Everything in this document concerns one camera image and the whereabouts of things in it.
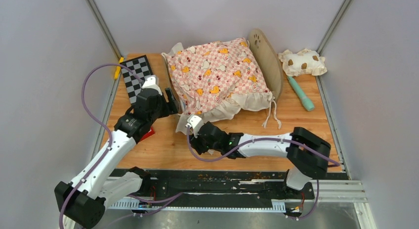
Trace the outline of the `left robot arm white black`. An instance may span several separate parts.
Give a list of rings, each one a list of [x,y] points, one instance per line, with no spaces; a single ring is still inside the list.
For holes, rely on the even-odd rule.
[[[145,196],[151,191],[149,175],[134,167],[117,180],[107,178],[123,157],[147,134],[158,118],[178,113],[178,101],[170,88],[143,88],[137,100],[108,131],[109,139],[89,164],[69,183],[59,182],[54,189],[63,229],[67,217],[85,229],[95,227],[105,211],[120,199],[136,192]]]

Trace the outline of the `pink checkered duck cushion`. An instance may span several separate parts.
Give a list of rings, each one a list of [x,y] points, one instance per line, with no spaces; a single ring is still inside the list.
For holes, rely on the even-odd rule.
[[[177,132],[186,133],[190,115],[204,122],[231,120],[240,110],[276,109],[276,98],[245,38],[162,53],[182,113]]]

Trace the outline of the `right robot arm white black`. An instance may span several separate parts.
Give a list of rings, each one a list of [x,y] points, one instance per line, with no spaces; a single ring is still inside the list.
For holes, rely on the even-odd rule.
[[[310,180],[324,177],[328,168],[340,165],[330,158],[331,145],[303,127],[276,136],[228,134],[210,122],[201,121],[192,121],[186,128],[188,147],[199,160],[201,154],[209,150],[221,154],[213,161],[256,156],[287,158],[293,164],[282,184],[283,194],[288,198],[300,194]]]

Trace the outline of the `wooden pet bed striped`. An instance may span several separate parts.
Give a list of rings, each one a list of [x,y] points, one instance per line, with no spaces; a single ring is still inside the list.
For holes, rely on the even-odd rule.
[[[251,52],[262,69],[268,87],[277,100],[282,92],[284,78],[279,59],[272,45],[260,29],[251,30],[245,39],[249,41]]]

